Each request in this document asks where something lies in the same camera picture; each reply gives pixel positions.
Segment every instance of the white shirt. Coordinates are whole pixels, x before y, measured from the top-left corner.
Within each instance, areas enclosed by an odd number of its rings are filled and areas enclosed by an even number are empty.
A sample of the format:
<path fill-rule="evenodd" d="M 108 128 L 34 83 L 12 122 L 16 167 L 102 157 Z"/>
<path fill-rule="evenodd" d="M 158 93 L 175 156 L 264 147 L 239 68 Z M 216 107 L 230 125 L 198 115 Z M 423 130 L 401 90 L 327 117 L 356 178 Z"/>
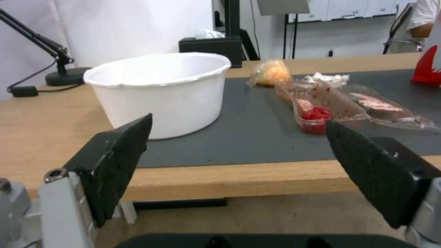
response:
<path fill-rule="evenodd" d="M 418 0 L 411 13 L 407 31 L 428 23 L 434 23 L 441 10 L 441 0 Z"/>

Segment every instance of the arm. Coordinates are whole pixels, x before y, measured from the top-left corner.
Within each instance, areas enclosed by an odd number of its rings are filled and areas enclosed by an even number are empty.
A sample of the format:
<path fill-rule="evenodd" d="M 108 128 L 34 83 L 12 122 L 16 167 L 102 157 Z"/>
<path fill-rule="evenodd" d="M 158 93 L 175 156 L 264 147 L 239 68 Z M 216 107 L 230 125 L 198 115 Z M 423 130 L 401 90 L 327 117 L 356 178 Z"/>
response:
<path fill-rule="evenodd" d="M 426 23 L 421 26 L 410 29 L 409 32 L 411 33 L 411 36 L 413 38 L 427 38 L 433 26 L 434 26 L 433 23 Z"/>
<path fill-rule="evenodd" d="M 413 6 L 407 31 L 414 38 L 426 38 L 438 14 L 438 0 L 418 0 Z"/>

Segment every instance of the black mat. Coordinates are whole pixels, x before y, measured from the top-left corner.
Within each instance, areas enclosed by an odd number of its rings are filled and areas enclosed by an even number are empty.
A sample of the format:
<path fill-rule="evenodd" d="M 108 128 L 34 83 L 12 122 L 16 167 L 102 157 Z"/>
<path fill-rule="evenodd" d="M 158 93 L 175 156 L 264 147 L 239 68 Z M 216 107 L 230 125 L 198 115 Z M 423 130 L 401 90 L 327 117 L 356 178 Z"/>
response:
<path fill-rule="evenodd" d="M 369 86 L 441 126 L 441 89 L 409 83 L 412 73 L 411 70 L 354 72 L 350 83 Z M 138 167 L 335 158 L 324 136 L 300 130 L 291 107 L 276 96 L 274 89 L 248 88 L 246 80 L 226 80 L 222 111 L 213 124 L 186 136 L 149 141 Z M 441 135 L 433 131 L 388 128 L 366 120 L 357 122 L 354 128 L 368 136 L 394 137 L 419 155 L 441 154 Z"/>

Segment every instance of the office chair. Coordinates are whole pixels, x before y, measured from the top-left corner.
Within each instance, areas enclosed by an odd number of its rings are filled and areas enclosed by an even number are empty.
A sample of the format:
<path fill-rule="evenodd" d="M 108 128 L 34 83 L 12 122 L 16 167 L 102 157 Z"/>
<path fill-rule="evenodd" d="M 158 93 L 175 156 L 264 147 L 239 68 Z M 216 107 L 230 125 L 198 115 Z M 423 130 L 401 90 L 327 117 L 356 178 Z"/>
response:
<path fill-rule="evenodd" d="M 413 41 L 413 40 L 403 40 L 403 39 L 396 39 L 396 38 L 394 38 L 396 33 L 397 33 L 397 31 L 402 30 L 403 33 L 406 32 L 406 30 L 403 30 L 403 29 L 406 29 L 407 24 L 409 23 L 413 6 L 414 6 L 413 3 L 407 4 L 406 7 L 404 8 L 403 12 L 401 12 L 401 14 L 392 23 L 392 26 L 390 27 L 390 31 L 389 31 L 389 38 L 386 41 L 386 43 L 384 43 L 383 54 L 391 53 L 389 51 L 389 48 L 394 43 L 396 43 L 396 44 L 408 44 L 408 45 L 411 45 L 411 46 L 415 47 L 415 50 L 414 50 L 415 52 L 421 52 L 422 51 L 422 45 L 420 43 L 416 42 L 416 41 Z"/>

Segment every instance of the plastic bowl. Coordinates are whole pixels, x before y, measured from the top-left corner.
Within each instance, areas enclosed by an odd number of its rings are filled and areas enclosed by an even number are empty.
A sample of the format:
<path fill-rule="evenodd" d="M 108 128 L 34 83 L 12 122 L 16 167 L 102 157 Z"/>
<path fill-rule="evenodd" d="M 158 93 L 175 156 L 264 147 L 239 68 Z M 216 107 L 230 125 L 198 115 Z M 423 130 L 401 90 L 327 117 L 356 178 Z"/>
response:
<path fill-rule="evenodd" d="M 114 128 L 153 114 L 150 139 L 185 135 L 221 112 L 227 57 L 169 53 L 134 57 L 88 70 L 90 84 Z"/>

